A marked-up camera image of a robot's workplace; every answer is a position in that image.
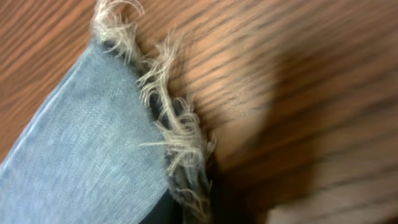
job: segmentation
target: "blue denim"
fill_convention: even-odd
[[[91,42],[0,167],[0,223],[139,223],[167,190],[137,72]]]

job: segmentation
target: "cloth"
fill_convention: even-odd
[[[167,194],[137,72],[106,50],[90,42],[1,164],[0,223],[140,223]]]

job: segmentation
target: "denim leg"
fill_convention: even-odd
[[[0,223],[139,223],[167,190],[137,72],[92,41],[0,167]]]

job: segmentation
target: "wood grain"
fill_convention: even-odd
[[[170,89],[219,138],[221,175],[268,223],[393,223],[398,2],[150,0],[149,54],[184,38]],[[90,38],[94,1],[2,2],[0,158]]]

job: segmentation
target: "brown wood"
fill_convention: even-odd
[[[93,0],[3,0],[0,158],[90,38]],[[394,223],[398,2],[150,0],[146,52],[184,33],[176,95],[216,130],[223,176],[268,223]]]

